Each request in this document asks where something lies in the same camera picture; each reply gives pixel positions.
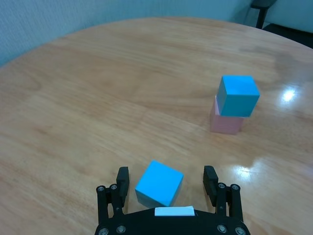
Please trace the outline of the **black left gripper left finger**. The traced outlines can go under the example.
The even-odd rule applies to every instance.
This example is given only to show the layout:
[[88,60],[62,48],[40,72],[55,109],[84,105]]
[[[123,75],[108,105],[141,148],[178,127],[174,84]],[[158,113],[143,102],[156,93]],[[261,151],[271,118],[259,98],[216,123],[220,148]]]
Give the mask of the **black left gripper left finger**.
[[116,183],[105,186],[98,186],[97,205],[98,205],[98,221],[106,222],[109,219],[108,204],[113,207],[113,215],[119,217],[123,214],[123,207],[129,190],[129,169],[127,166],[119,168]]

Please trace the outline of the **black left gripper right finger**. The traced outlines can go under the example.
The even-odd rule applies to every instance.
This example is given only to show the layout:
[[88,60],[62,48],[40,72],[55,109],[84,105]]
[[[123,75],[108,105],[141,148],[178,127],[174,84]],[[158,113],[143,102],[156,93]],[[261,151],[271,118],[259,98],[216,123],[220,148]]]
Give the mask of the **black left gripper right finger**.
[[228,205],[228,216],[243,220],[241,188],[239,185],[231,184],[227,186],[219,182],[214,167],[210,165],[204,167],[203,185],[212,206],[215,207],[215,214],[226,216],[226,205]]

